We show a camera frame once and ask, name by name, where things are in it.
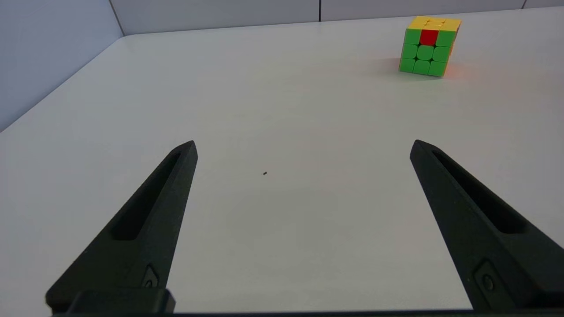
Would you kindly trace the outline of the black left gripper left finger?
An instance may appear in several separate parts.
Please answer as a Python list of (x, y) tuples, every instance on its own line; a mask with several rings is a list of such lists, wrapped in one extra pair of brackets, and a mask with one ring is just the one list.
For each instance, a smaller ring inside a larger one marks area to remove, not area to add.
[(175, 147), (50, 287), (54, 314), (172, 313), (167, 289), (198, 161)]

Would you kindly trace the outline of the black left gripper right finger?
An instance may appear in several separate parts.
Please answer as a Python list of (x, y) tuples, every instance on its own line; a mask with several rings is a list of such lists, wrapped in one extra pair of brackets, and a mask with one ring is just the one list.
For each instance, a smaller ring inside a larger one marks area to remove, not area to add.
[(443, 150), (410, 160), (475, 311), (562, 311), (564, 251)]

